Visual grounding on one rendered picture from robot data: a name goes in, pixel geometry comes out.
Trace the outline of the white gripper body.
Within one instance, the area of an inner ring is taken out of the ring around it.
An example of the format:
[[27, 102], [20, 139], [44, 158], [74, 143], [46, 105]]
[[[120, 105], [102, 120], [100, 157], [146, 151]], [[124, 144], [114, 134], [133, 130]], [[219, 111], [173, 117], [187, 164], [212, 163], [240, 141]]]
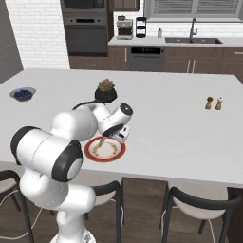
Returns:
[[125, 143], [127, 138], [128, 138], [128, 132], [127, 131], [120, 131], [119, 133], [117, 133], [113, 136], [113, 139], [118, 141], [119, 143]]

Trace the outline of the black chair with white seat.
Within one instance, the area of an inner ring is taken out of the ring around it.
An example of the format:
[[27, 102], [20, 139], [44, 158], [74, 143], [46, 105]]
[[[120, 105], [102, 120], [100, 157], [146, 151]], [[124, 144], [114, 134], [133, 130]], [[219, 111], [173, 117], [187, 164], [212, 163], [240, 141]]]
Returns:
[[28, 240], [29, 243], [34, 243], [34, 237], [31, 229], [31, 224], [28, 215], [28, 206], [25, 200], [25, 197], [22, 195], [19, 187], [20, 177], [19, 175], [12, 170], [0, 171], [0, 194], [5, 192], [11, 192], [13, 187], [17, 188], [18, 195], [21, 202], [21, 209], [23, 210], [27, 231], [28, 231]]
[[178, 208], [186, 215], [199, 219], [201, 221], [199, 234], [202, 234], [206, 222], [209, 222], [211, 233], [213, 233], [211, 220], [224, 215], [219, 243], [225, 243], [232, 210], [240, 204], [241, 200], [242, 197], [239, 194], [229, 196], [226, 187], [168, 182], [159, 224], [161, 243], [167, 243], [173, 208]]
[[123, 180], [113, 180], [109, 183], [98, 185], [89, 183], [96, 194], [96, 206], [101, 206], [110, 200], [116, 203], [116, 243], [122, 243], [122, 225], [124, 221]]

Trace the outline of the dark dishwasher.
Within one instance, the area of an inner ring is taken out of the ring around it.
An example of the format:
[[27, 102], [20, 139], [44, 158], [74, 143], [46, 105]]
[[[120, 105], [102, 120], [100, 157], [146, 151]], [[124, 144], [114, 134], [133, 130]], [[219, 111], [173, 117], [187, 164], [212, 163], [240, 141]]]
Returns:
[[127, 50], [129, 71], [160, 72], [163, 68], [164, 47], [130, 47]]

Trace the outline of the silver coffee machine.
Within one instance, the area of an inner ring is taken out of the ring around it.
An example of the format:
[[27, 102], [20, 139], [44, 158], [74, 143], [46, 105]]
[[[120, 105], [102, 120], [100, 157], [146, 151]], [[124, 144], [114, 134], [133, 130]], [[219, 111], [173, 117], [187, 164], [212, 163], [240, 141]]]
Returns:
[[133, 38], [133, 20], [120, 15], [117, 20], [118, 40], [131, 40]]

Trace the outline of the plant in black pot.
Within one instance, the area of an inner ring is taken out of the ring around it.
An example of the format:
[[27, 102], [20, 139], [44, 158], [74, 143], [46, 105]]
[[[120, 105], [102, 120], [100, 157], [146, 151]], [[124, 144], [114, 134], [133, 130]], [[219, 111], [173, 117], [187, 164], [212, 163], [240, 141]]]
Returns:
[[111, 103], [116, 100], [117, 92], [115, 90], [115, 84], [109, 79], [104, 79], [99, 82], [95, 91], [95, 99], [104, 103]]

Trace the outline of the dark metal tap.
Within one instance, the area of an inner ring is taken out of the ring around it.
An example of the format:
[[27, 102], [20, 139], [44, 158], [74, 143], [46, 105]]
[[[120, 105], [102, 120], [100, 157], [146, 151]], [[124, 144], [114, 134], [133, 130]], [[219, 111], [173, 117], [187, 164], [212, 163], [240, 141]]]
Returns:
[[198, 33], [198, 29], [194, 29], [195, 22], [196, 22], [196, 18], [193, 18], [192, 25], [191, 25], [191, 29], [190, 29], [190, 34], [189, 34], [189, 38], [190, 39], [192, 39]]

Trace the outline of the black countertop appliance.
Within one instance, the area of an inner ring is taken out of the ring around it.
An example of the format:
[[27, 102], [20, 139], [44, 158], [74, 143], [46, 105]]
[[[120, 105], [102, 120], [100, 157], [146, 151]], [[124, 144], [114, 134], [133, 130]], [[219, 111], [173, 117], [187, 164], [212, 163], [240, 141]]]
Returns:
[[146, 18], [145, 17], [136, 18], [136, 37], [137, 38], [146, 37]]

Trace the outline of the brown wall cupboard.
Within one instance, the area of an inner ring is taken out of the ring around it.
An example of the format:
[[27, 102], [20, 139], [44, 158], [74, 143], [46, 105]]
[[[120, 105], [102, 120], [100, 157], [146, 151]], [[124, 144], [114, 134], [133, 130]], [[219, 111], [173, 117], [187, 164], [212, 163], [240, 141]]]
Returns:
[[138, 11], [140, 0], [109, 0], [110, 11]]

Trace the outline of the dark sink basin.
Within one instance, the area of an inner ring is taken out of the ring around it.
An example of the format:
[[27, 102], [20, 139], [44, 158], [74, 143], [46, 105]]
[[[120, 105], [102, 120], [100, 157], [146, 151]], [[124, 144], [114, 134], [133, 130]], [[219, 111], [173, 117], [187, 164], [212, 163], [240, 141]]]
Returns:
[[183, 43], [183, 44], [223, 44], [217, 38], [180, 38], [166, 37], [166, 43]]

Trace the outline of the brown base cupboards run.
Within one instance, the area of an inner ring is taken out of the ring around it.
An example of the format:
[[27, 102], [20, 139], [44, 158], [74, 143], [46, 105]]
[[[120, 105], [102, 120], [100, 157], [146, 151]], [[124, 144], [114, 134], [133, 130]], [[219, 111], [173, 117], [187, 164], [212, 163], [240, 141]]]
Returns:
[[[131, 48], [110, 46], [107, 57], [70, 56], [71, 69], [129, 70]], [[159, 71], [229, 74], [243, 84], [243, 47], [165, 47]]]

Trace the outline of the blue bowl of blueberries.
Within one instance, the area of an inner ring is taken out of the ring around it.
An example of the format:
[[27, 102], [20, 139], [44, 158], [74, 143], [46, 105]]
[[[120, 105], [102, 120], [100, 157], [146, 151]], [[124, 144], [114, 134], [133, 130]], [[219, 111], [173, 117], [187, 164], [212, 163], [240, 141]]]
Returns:
[[21, 87], [14, 89], [10, 92], [9, 96], [18, 102], [27, 102], [36, 93], [36, 89], [33, 87]]

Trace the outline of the window with grey blinds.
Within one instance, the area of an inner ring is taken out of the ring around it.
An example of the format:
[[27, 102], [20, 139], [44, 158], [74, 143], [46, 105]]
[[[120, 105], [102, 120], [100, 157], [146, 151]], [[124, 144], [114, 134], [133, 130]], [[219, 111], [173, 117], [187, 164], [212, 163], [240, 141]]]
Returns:
[[144, 16], [153, 22], [242, 22], [243, 0], [144, 0]]

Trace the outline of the dark wall oven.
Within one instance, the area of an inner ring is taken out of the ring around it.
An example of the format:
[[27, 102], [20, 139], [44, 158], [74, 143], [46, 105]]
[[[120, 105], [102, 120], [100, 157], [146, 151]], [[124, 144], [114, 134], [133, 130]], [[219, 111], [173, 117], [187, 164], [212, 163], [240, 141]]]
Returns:
[[65, 39], [70, 56], [105, 57], [107, 30], [104, 9], [64, 12]]

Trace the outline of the red rimmed white plate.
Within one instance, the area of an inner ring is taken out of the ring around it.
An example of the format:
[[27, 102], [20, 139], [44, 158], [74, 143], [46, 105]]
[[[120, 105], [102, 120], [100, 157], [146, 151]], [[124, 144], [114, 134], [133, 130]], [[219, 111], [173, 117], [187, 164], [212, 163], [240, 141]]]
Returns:
[[124, 143], [114, 139], [106, 139], [102, 146], [99, 146], [102, 137], [90, 140], [84, 147], [85, 155], [95, 162], [107, 163], [121, 158], [126, 150]]

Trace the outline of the dark microwave oven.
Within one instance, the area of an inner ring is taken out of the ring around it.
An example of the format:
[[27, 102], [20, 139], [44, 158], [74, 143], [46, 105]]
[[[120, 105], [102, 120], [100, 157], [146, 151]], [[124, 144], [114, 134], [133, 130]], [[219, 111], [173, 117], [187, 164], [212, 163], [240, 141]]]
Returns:
[[72, 9], [102, 9], [104, 0], [62, 0], [66, 8]]

